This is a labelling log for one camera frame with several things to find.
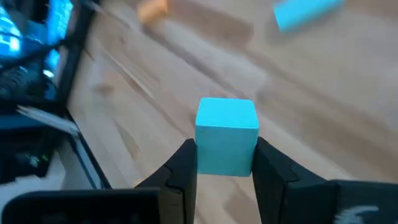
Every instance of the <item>wooden block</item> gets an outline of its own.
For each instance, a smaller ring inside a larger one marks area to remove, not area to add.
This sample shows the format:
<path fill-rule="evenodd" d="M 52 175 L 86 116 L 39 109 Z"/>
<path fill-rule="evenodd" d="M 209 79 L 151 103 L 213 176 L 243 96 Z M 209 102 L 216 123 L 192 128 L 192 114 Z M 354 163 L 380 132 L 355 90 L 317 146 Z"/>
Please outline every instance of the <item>wooden block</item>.
<path fill-rule="evenodd" d="M 342 5 L 343 0 L 289 0 L 276 4 L 274 13 L 279 30 L 287 32 Z"/>
<path fill-rule="evenodd" d="M 250 175 L 259 133 L 251 100 L 202 98 L 195 124 L 199 172 Z"/>
<path fill-rule="evenodd" d="M 143 24 L 150 24 L 168 13 L 167 0 L 150 0 L 137 7 L 138 18 Z"/>

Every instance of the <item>wood grain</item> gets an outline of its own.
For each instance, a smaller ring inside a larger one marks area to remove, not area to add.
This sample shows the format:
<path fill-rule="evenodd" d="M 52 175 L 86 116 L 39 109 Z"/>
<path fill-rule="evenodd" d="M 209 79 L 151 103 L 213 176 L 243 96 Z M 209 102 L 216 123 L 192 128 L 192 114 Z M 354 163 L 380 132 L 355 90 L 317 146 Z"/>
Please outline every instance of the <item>wood grain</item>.
<path fill-rule="evenodd" d="M 260 135 L 324 178 L 398 180 L 391 3 L 352 0 L 286 35 L 271 0 L 175 0 L 150 27 L 138 2 L 105 1 L 110 16 L 95 19 L 69 105 L 114 188 L 194 137 L 205 96 L 253 100 Z M 90 88 L 98 80 L 112 91 Z M 260 222 L 251 178 L 199 175 L 197 196 L 196 223 Z"/>

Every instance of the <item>blue cube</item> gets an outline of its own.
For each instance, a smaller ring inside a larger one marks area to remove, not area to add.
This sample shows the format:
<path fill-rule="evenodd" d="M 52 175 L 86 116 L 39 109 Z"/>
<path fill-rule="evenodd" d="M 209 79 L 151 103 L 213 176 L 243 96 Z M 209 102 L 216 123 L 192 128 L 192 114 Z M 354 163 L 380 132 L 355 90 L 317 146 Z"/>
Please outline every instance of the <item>blue cube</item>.
<path fill-rule="evenodd" d="M 199 173 L 249 176 L 258 134 L 251 100 L 202 98 L 195 121 Z"/>
<path fill-rule="evenodd" d="M 344 0 L 288 0 L 274 5 L 274 14 L 279 30 L 288 32 L 343 3 Z"/>

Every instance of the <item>blue rectangular block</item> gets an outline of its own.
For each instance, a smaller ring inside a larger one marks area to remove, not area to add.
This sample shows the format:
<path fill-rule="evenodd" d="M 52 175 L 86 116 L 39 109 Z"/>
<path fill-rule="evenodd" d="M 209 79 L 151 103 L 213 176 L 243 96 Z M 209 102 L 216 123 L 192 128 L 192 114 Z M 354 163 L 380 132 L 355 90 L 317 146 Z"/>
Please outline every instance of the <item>blue rectangular block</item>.
<path fill-rule="evenodd" d="M 250 175 L 259 133 L 251 100 L 202 98 L 195 124 L 199 173 Z"/>
<path fill-rule="evenodd" d="M 288 0 L 274 5 L 279 30 L 287 32 L 338 7 L 344 0 Z"/>

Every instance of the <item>wooden table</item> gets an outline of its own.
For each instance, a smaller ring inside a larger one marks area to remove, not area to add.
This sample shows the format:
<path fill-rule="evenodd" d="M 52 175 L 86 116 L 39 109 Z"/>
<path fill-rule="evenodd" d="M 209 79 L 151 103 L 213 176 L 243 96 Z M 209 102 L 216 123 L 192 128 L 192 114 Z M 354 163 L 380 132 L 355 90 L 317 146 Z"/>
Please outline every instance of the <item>wooden table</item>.
<path fill-rule="evenodd" d="M 104 2 L 69 105 L 112 187 L 193 138 L 204 96 L 253 100 L 260 135 L 324 178 L 398 180 L 398 3 L 347 0 L 281 34 L 273 0 L 174 0 L 145 29 L 138 2 Z M 200 175 L 197 195 L 196 223 L 260 223 L 251 178 Z"/>

